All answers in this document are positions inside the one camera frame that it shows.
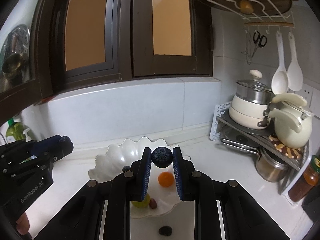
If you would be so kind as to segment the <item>person hand holding gripper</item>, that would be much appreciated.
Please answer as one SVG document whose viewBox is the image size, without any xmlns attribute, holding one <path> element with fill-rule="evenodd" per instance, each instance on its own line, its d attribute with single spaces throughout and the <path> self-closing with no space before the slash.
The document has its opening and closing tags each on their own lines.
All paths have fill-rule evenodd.
<svg viewBox="0 0 320 240">
<path fill-rule="evenodd" d="M 20 235 L 26 235 L 29 232 L 30 223 L 27 214 L 24 212 L 18 220 L 16 220 L 16 230 Z"/>
</svg>

